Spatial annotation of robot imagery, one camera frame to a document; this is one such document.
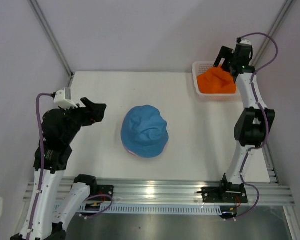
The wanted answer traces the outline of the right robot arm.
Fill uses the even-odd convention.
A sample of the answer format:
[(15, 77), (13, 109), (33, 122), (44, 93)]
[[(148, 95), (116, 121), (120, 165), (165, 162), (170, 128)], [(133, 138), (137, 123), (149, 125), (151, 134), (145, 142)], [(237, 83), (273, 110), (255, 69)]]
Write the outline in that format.
[(222, 46), (214, 66), (230, 73), (239, 90), (243, 112), (234, 127), (236, 149), (229, 169), (218, 187), (202, 190), (203, 201), (208, 203), (247, 203), (244, 174), (248, 160), (262, 148), (269, 137), (276, 113), (262, 99), (257, 83), (256, 69), (250, 64), (253, 47), (249, 40), (240, 40), (235, 49)]

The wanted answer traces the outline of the blue bucket hat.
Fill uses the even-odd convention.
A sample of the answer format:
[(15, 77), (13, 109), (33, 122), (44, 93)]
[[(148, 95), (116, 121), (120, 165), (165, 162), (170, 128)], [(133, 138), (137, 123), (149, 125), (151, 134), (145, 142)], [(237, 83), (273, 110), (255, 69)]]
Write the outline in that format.
[(135, 106), (122, 122), (120, 138), (134, 142), (163, 141), (169, 139), (168, 123), (156, 107)]

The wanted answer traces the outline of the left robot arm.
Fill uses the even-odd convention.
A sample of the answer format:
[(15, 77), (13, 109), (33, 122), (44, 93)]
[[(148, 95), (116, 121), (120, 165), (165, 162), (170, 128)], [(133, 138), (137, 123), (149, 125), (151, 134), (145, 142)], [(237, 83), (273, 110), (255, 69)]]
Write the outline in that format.
[(58, 209), (56, 197), (68, 160), (71, 143), (83, 127), (103, 120), (107, 105), (81, 98), (83, 106), (59, 106), (38, 116), (39, 146), (34, 157), (34, 185), (29, 211), (19, 233), (13, 240), (64, 240), (67, 229), (85, 200), (98, 194), (94, 176), (80, 174)]

